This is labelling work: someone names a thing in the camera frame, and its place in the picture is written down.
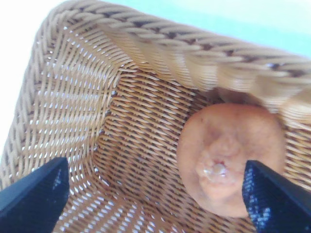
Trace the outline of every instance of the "wicker basket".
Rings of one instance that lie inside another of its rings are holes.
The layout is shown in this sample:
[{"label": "wicker basket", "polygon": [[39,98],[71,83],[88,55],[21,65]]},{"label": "wicker basket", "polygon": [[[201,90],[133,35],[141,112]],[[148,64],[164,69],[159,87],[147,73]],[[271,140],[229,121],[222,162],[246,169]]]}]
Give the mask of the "wicker basket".
[{"label": "wicker basket", "polygon": [[311,61],[98,1],[39,29],[0,166],[0,189],[58,156],[70,198],[55,232],[254,232],[202,210],[176,166],[184,123],[245,93],[284,123],[285,176],[311,190]]}]

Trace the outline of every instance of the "woven basket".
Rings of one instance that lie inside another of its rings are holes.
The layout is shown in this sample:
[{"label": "woven basket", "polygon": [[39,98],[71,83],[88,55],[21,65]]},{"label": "woven basket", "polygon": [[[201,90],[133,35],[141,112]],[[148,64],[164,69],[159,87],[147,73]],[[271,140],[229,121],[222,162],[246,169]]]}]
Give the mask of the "woven basket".
[{"label": "woven basket", "polygon": [[247,218],[201,209],[178,175],[180,131],[222,102],[216,87],[282,120],[285,176],[311,190],[310,60],[124,6],[65,2],[36,35],[0,189],[62,156],[70,198],[55,232],[254,232]]}]

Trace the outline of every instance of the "light blue background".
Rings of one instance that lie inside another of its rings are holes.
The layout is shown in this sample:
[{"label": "light blue background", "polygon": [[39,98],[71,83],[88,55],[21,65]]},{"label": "light blue background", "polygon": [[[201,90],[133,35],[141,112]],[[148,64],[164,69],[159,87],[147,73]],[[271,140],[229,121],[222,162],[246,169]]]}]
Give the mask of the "light blue background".
[{"label": "light blue background", "polygon": [[139,11],[311,57],[311,0],[108,0]]}]

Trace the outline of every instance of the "round bread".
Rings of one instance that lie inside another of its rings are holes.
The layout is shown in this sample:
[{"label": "round bread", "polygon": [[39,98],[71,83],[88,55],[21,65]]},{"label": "round bread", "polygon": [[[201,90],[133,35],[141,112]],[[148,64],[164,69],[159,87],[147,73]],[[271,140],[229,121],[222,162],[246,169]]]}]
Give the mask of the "round bread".
[{"label": "round bread", "polygon": [[283,173],[283,131],[271,113],[251,105],[215,104],[192,115],[181,132],[177,163],[187,192],[205,210],[245,217],[247,160]]}]

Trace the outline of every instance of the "white surface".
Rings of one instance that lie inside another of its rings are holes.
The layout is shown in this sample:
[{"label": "white surface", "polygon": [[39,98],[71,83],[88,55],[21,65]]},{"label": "white surface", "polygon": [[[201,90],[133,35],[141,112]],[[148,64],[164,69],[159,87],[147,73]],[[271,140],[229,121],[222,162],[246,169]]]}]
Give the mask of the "white surface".
[{"label": "white surface", "polygon": [[[311,57],[309,0],[108,1]],[[5,111],[0,118],[0,156],[13,119],[35,33],[48,12],[61,2],[62,0],[27,0],[4,1],[4,6],[2,4],[0,104]]]}]

